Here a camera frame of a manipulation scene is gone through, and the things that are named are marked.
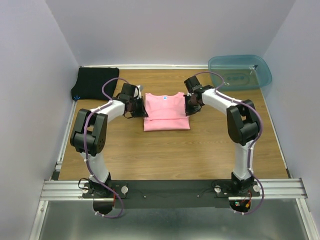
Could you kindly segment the pink t-shirt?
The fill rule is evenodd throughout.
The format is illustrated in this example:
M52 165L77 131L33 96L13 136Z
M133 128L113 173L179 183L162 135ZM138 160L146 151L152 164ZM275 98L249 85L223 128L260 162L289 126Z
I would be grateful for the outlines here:
M145 94L145 110L148 114L144 118L143 130L171 131L189 130L189 117L185 113L184 93L175 95Z

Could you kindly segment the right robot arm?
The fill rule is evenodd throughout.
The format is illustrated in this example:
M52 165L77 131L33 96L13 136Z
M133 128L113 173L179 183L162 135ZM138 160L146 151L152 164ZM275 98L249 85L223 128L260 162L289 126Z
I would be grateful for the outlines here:
M235 165L230 179L219 179L216 195L241 196L257 185L253 171L253 152L262 135L262 119L251 100L241 101L227 96L216 87L203 86L194 75L184 81L187 89L185 114L194 115L203 106L210 106L226 115L227 132L235 144Z

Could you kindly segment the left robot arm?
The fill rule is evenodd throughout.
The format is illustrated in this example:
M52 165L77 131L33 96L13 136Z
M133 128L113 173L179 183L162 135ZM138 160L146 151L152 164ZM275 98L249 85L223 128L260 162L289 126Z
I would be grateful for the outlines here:
M89 172L89 182L94 187L99 186L99 192L115 194L103 156L108 123L127 113L132 118L147 117L142 90L141 85L124 83L121 92L106 104L91 110L82 108L76 115L70 144L83 157Z

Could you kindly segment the folded black t-shirt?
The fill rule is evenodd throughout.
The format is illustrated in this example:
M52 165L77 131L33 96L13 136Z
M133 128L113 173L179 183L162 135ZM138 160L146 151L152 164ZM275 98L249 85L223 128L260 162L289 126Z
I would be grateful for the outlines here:
M71 99L78 100L105 100L108 98L103 94L103 85L118 78L120 70L112 67L80 67L77 80L71 89Z

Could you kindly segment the blue translucent plastic bin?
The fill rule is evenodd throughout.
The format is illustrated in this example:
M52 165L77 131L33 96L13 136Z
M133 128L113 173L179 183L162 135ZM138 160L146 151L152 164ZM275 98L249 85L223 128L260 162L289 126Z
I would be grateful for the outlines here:
M271 71L265 60L257 55L215 56L208 61L212 84L219 91L245 91L261 89L272 82Z

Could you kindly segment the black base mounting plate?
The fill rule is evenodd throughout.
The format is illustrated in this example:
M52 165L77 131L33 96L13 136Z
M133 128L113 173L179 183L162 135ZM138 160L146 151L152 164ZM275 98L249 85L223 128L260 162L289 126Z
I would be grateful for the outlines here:
M84 199L97 209L229 208L260 196L252 179L242 184L231 179L110 180L110 190L99 183L79 182Z

